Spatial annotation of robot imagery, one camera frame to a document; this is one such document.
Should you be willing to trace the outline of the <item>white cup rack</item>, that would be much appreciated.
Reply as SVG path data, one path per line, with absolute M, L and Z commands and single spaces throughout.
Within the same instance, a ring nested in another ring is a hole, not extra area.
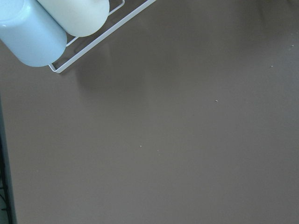
M 65 52 L 48 67 L 52 72 L 61 74 L 154 2 L 154 0 L 111 0 L 105 24 L 96 33 L 86 37 L 74 37 L 68 34 Z

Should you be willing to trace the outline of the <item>white cup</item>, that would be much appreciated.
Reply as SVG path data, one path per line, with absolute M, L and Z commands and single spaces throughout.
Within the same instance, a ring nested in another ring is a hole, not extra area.
M 110 10 L 108 0 L 40 0 L 39 3 L 74 37 L 97 32 L 105 24 Z

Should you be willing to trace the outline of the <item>blue cup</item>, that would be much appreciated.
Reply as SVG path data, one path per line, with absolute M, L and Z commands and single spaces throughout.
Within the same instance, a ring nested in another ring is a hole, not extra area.
M 0 39 L 25 65 L 43 67 L 64 53 L 66 32 L 36 0 L 0 2 Z

